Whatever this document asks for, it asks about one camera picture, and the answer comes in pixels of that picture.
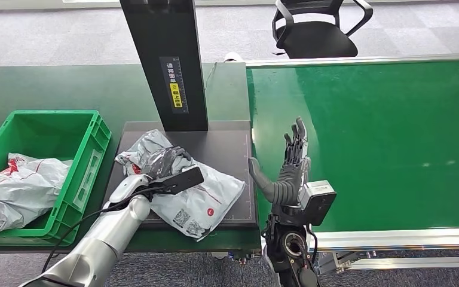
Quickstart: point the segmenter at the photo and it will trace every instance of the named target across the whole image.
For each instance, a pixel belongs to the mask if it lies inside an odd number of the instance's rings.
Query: black platform
[[[117,154],[128,150],[145,132],[153,129],[161,130],[173,145],[185,148],[197,161],[246,183],[242,195],[218,228],[256,228],[258,221],[254,186],[247,167],[247,158],[252,154],[248,121],[210,121],[208,132],[168,133],[164,132],[159,122],[128,122],[124,125]],[[114,163],[104,202],[123,179],[122,165]],[[151,212],[140,228],[173,227]]]

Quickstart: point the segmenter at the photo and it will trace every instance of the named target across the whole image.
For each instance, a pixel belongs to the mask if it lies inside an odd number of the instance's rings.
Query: green plastic crate
[[[8,153],[73,160],[50,213],[21,229],[0,232],[0,246],[53,246],[79,221],[110,141],[97,111],[14,111],[0,128],[0,171]],[[62,242],[73,243],[78,228]]]

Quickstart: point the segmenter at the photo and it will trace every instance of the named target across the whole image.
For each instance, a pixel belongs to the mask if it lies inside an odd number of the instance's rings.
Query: black chair
[[[374,12],[364,0],[353,0],[364,10],[363,18],[349,32],[340,30],[339,9],[343,0],[277,0],[277,12],[272,21],[277,48],[284,49],[290,59],[354,57],[358,49],[349,36],[360,29]],[[326,14],[335,18],[335,24],[323,21],[295,23],[293,15]],[[285,19],[286,24],[276,28]]]

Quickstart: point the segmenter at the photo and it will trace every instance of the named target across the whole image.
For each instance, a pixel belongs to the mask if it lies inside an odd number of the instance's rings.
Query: green table
[[[206,72],[212,67],[203,66]],[[303,117],[313,159],[310,179],[328,179],[338,192],[323,225],[315,228],[320,251],[459,248],[459,59],[246,67],[245,72],[244,64],[229,63],[214,69],[206,92],[209,119],[248,120],[250,114],[255,155],[275,178],[281,134],[296,116]],[[158,120],[139,65],[0,68],[0,124],[15,109],[100,111],[113,140],[87,212],[101,204],[124,122]],[[256,196],[262,228],[270,204],[261,193]],[[89,226],[81,226],[78,238]],[[259,248],[258,230],[216,230],[200,243],[176,231],[139,231],[129,246],[130,251]],[[20,251],[43,250],[0,248]]]
[[[245,65],[204,64],[209,120],[249,120]],[[118,140],[126,121],[159,121],[140,65],[0,68],[0,125],[16,109],[96,109],[112,140],[85,214],[101,207]],[[80,226],[76,242],[90,227]],[[259,230],[215,230],[196,243],[176,230],[139,230],[128,251],[258,251]],[[0,247],[0,252],[44,252],[50,248]]]
[[[310,180],[338,193],[321,251],[459,247],[459,59],[248,63],[247,83],[265,173],[300,115]]]

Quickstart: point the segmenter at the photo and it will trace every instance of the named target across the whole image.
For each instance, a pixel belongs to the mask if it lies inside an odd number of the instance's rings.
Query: yellow warning label
[[[175,108],[181,108],[182,107],[182,100],[180,99],[179,84],[170,83],[170,90],[172,91],[173,106]]]

